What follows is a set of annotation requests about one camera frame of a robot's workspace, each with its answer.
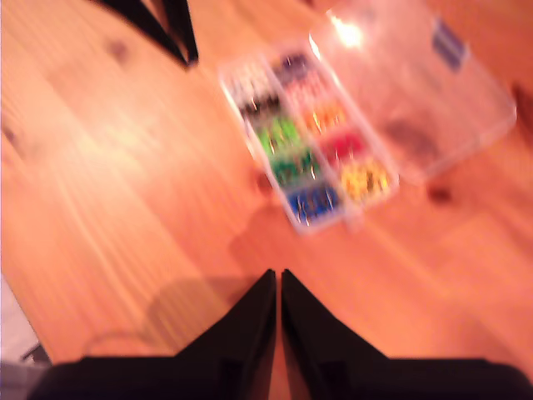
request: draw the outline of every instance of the clear plastic lid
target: clear plastic lid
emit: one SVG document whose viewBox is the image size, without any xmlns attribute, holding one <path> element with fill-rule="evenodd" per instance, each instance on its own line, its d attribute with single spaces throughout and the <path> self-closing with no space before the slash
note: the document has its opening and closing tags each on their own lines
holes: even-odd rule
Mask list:
<svg viewBox="0 0 533 400">
<path fill-rule="evenodd" d="M 508 133 L 516 105 L 419 0 L 351 0 L 310 34 L 313 52 L 420 183 Z"/>
</svg>

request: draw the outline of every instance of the white floor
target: white floor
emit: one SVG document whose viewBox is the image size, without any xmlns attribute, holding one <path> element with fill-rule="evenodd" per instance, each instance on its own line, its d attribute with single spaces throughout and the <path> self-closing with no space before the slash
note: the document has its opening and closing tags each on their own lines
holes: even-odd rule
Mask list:
<svg viewBox="0 0 533 400">
<path fill-rule="evenodd" d="M 2 352 L 0 358 L 3 361 L 18 362 L 21 357 L 31 352 L 39 341 L 3 275 L 1 284 L 0 343 Z"/>
</svg>

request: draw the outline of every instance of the blue label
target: blue label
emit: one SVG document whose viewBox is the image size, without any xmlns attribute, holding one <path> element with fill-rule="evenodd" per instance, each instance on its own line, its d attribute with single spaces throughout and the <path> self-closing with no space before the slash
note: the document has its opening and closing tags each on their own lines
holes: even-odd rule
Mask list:
<svg viewBox="0 0 533 400">
<path fill-rule="evenodd" d="M 466 46 L 442 21 L 433 34 L 433 49 L 452 71 L 459 71 L 466 55 Z"/>
</svg>

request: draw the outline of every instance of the wooden table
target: wooden table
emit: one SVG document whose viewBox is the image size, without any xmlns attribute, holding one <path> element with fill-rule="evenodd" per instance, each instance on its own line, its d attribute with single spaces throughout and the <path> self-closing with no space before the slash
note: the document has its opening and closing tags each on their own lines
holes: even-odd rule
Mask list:
<svg viewBox="0 0 533 400">
<path fill-rule="evenodd" d="M 533 88 L 530 0 L 432 1 L 503 82 Z M 512 134 L 364 228 L 297 236 L 217 66 L 304 37 L 296 1 L 191 0 L 184 71 L 90 2 L 5 0 L 2 273 L 54 362 L 174 353 L 290 268 L 391 357 L 486 357 L 533 378 L 533 156 Z M 276 347 L 271 398 L 288 398 Z M 289 362 L 291 372 L 294 367 Z"/>
</svg>

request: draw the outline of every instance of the plastic organizer box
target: plastic organizer box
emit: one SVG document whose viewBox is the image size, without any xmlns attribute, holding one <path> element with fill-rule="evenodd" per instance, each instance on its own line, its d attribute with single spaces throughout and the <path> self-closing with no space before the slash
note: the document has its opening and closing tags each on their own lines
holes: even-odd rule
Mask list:
<svg viewBox="0 0 533 400">
<path fill-rule="evenodd" d="M 247 145 L 297 231 L 387 200 L 508 132 L 516 107 L 423 2 L 354 0 L 308 40 L 221 70 Z"/>
</svg>

